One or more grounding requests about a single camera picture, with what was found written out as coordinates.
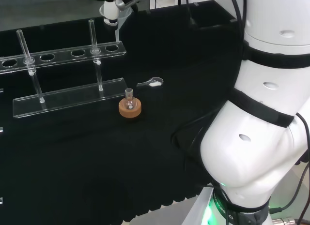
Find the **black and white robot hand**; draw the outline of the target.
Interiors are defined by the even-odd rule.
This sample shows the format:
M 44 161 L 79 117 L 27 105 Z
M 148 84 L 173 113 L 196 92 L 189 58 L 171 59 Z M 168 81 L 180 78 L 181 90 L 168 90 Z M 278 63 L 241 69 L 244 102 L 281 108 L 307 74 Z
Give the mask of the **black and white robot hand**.
M 139 11 L 136 3 L 125 0 L 106 0 L 100 7 L 105 25 L 117 29 L 123 25 L 125 20 L 133 13 Z

